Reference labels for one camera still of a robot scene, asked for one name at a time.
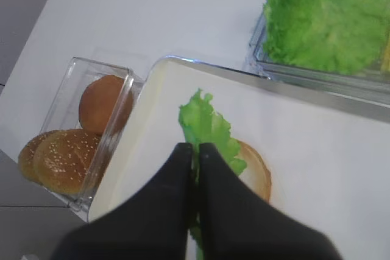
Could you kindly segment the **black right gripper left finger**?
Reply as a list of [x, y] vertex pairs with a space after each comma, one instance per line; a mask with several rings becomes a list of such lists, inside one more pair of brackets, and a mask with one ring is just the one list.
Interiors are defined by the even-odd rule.
[[51, 259], [184, 259], [192, 154], [191, 144], [178, 143], [138, 192], [67, 234]]

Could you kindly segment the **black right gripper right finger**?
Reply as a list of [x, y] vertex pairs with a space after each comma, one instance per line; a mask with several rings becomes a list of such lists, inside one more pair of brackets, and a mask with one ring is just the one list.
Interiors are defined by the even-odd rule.
[[341, 259], [331, 240], [251, 191], [211, 143], [199, 146], [205, 259]]

